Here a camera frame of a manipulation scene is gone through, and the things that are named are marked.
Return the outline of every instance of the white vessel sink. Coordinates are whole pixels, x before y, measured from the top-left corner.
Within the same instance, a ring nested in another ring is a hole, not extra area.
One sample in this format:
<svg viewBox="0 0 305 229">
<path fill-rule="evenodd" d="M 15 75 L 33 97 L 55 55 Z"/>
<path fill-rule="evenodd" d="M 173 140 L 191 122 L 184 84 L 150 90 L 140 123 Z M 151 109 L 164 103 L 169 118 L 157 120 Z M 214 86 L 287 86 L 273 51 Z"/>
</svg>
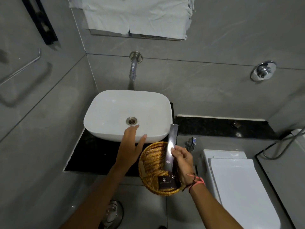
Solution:
<svg viewBox="0 0 305 229">
<path fill-rule="evenodd" d="M 85 128 L 93 135 L 110 141 L 121 141 L 130 125 L 139 124 L 135 142 L 147 134 L 146 143 L 166 137 L 173 122 L 170 101 L 162 94 L 128 90 L 108 90 L 92 101 L 84 118 Z"/>
</svg>

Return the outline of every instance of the white trim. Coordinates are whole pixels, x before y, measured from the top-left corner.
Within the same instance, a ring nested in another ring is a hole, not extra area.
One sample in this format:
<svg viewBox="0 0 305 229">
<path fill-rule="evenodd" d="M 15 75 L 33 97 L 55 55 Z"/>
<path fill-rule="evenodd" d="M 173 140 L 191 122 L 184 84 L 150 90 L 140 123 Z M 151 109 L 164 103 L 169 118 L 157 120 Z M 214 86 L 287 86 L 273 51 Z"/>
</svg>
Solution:
<svg viewBox="0 0 305 229">
<path fill-rule="evenodd" d="M 77 140 L 77 142 L 76 142 L 76 144 L 75 144 L 75 146 L 74 146 L 74 148 L 73 148 L 73 150 L 72 150 L 72 153 L 70 154 L 70 157 L 69 157 L 69 159 L 67 160 L 65 167 L 63 168 L 63 172 L 70 172 L 70 171 L 65 171 L 65 168 L 67 167 L 67 165 L 68 165 L 68 163 L 69 163 L 69 161 L 70 161 L 70 159 L 71 159 L 71 157 L 72 157 L 72 155 L 73 155 L 73 153 L 74 153 L 74 150 L 75 150 L 75 148 L 76 148 L 76 146 L 77 146 L 79 140 L 81 139 L 81 137 L 82 137 L 84 131 L 85 131 L 85 128 L 82 130 L 81 135 L 79 136 L 79 138 L 78 138 L 78 140 Z"/>
<path fill-rule="evenodd" d="M 215 118 L 215 119 L 228 119 L 228 120 L 243 120 L 243 121 L 266 121 L 264 119 L 251 119 L 251 118 L 234 118 L 234 117 L 208 117 L 208 116 L 193 116 L 178 114 L 178 117 L 201 117 L 201 118 Z"/>
</svg>

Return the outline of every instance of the wall-mounted faucet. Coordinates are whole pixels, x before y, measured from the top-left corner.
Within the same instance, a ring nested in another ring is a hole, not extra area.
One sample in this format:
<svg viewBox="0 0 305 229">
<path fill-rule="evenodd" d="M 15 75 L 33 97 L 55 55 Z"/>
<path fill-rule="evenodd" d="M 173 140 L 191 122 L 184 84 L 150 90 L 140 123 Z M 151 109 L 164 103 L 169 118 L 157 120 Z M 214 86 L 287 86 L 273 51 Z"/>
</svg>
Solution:
<svg viewBox="0 0 305 229">
<path fill-rule="evenodd" d="M 143 57 L 138 51 L 133 51 L 130 53 L 129 58 L 132 62 L 132 65 L 130 66 L 130 72 L 129 72 L 129 79 L 130 80 L 135 80 L 136 76 L 136 69 L 137 69 L 137 64 L 142 62 Z"/>
</svg>

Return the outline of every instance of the sink drain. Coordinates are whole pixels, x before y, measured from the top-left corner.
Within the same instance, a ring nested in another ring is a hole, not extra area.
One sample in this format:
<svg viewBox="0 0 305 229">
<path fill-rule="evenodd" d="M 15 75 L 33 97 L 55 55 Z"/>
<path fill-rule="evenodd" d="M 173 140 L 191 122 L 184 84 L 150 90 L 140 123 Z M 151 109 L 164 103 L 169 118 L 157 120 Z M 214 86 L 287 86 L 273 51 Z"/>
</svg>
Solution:
<svg viewBox="0 0 305 229">
<path fill-rule="evenodd" d="M 135 117 L 128 117 L 126 119 L 126 123 L 128 125 L 135 125 L 138 122 L 138 120 Z"/>
</svg>

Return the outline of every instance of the hand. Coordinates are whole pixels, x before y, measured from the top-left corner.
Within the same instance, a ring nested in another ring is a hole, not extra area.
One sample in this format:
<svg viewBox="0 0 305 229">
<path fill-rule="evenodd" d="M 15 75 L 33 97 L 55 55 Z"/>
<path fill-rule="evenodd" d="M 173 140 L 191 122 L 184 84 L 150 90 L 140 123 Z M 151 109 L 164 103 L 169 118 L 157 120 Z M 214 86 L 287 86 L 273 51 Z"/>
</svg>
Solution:
<svg viewBox="0 0 305 229">
<path fill-rule="evenodd" d="M 139 125 L 136 125 L 130 126 L 125 130 L 117 153 L 115 166 L 125 173 L 137 161 L 147 138 L 147 134 L 143 135 L 139 144 L 135 146 L 135 132 L 138 128 Z"/>
<path fill-rule="evenodd" d="M 194 180 L 194 169 L 193 169 L 193 156 L 186 148 L 176 145 L 175 149 L 172 148 L 171 152 L 177 159 L 178 166 L 181 171 L 183 178 L 183 184 L 188 185 L 193 183 Z"/>
</svg>

